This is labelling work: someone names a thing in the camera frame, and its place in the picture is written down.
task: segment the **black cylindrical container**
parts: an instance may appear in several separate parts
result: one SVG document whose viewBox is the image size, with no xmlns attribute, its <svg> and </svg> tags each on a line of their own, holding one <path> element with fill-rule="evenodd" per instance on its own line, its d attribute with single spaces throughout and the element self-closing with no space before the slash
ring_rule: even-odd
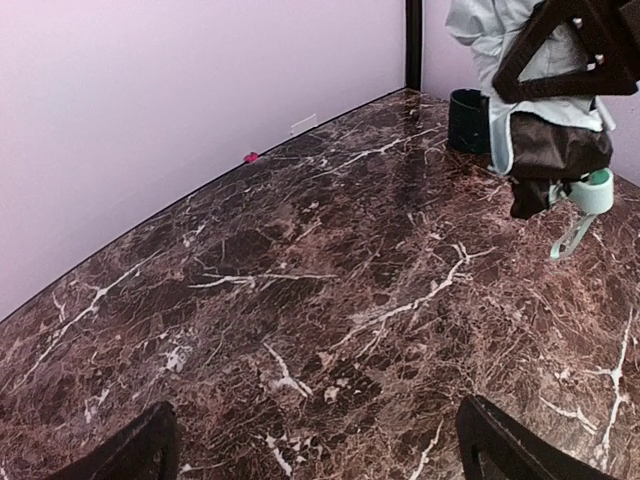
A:
<svg viewBox="0 0 640 480">
<path fill-rule="evenodd" d="M 449 146 L 464 153 L 489 153 L 489 99 L 479 90 L 454 90 L 449 100 Z"/>
</svg>

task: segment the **pink object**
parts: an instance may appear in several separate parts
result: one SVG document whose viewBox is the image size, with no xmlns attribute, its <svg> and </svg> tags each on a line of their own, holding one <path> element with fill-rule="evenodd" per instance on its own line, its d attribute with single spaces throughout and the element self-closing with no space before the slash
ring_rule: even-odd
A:
<svg viewBox="0 0 640 480">
<path fill-rule="evenodd" d="M 251 152 L 249 155 L 244 157 L 244 163 L 253 163 L 258 160 L 258 158 L 260 158 L 260 155 L 258 155 L 256 152 Z"/>
</svg>

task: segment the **vertical black post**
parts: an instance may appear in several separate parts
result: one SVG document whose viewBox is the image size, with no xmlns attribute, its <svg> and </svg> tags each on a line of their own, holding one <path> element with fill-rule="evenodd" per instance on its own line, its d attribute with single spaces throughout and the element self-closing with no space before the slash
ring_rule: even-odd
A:
<svg viewBox="0 0 640 480">
<path fill-rule="evenodd" d="M 422 87 L 422 0 L 406 0 L 407 17 L 407 88 L 420 90 Z"/>
</svg>

